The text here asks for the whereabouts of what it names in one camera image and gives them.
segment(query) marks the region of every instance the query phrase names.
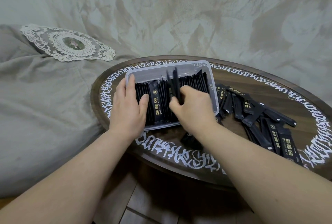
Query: white lace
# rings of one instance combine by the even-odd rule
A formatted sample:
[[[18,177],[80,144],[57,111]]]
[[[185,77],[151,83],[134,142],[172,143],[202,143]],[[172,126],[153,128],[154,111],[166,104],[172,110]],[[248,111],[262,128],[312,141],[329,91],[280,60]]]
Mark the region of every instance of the white lace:
[[[115,56],[111,47],[80,32],[35,24],[22,26],[21,32],[38,49],[61,62],[111,61]]]

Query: clear plastic container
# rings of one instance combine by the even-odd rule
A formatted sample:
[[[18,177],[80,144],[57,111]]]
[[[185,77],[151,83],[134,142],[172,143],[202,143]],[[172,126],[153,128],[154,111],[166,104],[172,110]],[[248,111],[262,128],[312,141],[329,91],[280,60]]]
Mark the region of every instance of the clear plastic container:
[[[198,71],[201,69],[203,72],[206,72],[207,83],[210,88],[210,97],[213,105],[213,111],[214,114],[217,115],[219,112],[217,91],[215,89],[215,83],[214,83],[211,66],[208,61],[179,62],[179,63],[171,63],[171,64],[164,64],[164,65],[143,67],[143,68],[129,70],[126,73],[126,83],[128,83],[131,74],[135,75],[135,80],[137,83],[143,83],[150,80],[160,80],[161,78],[167,80],[166,71],[168,71],[170,78],[173,78],[173,69],[175,67],[178,70],[179,77],[183,77],[186,75],[194,75],[198,73]],[[179,122],[176,122],[176,123],[165,123],[160,125],[151,125],[151,126],[146,126],[144,130],[147,131],[147,130],[162,129],[179,124],[180,124]]]

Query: dark wooden tabletop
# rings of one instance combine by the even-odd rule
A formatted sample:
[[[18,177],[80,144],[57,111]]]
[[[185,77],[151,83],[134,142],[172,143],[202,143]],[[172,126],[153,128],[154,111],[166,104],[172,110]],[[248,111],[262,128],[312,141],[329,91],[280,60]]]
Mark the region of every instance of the dark wooden tabletop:
[[[280,77],[241,64],[193,56],[151,56],[122,62],[102,73],[93,84],[91,104],[105,129],[109,127],[112,97],[119,81],[131,68],[149,67],[177,61],[208,60],[215,83],[229,85],[297,121],[294,142],[308,169],[332,179],[332,108],[313,94]],[[226,128],[247,139],[240,122],[229,115]],[[209,185],[232,187],[225,171],[206,150],[189,150],[180,143],[181,126],[145,132],[128,151],[149,165],[180,178],[189,177]]]

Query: marble-patterned wall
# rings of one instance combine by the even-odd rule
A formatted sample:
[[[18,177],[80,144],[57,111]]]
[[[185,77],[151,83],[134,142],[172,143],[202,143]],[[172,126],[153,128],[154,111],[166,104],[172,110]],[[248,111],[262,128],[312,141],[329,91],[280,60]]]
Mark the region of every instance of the marble-patterned wall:
[[[332,0],[0,0],[0,23],[88,33],[117,54],[219,58],[332,105]]]

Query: right hand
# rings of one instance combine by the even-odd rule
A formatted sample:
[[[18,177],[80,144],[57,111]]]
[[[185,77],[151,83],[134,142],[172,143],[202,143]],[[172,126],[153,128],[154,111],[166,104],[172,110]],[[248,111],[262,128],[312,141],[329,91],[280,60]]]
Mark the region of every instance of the right hand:
[[[180,92],[185,97],[184,104],[180,105],[177,98],[173,96],[169,108],[187,132],[197,137],[217,124],[208,93],[200,92],[189,86],[181,87]]]

